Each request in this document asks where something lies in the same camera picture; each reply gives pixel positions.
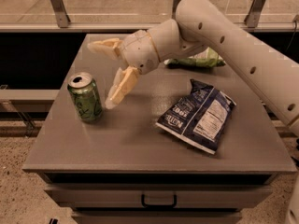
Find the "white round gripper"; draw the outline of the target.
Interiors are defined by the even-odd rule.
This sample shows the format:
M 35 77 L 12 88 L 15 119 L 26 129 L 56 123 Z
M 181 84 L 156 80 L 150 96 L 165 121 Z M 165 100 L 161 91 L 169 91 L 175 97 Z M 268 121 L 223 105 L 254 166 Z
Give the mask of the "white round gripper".
M 106 109 L 119 105 L 135 87 L 140 74 L 146 75 L 160 63 L 150 34 L 144 30 L 126 36 L 122 41 L 118 38 L 93 41 L 88 44 L 88 49 L 112 60 L 118 60 L 121 56 L 129 66 L 125 70 L 118 69 L 105 100 Z

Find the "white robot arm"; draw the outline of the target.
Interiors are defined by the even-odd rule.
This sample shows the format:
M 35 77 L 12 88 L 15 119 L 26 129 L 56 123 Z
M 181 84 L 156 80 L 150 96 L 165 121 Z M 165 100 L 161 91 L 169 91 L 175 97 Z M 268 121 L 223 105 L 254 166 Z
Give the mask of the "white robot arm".
M 233 24 L 208 0 L 181 0 L 173 19 L 88 48 L 122 61 L 106 99 L 109 109 L 159 63 L 212 48 L 299 135 L 299 64 Z

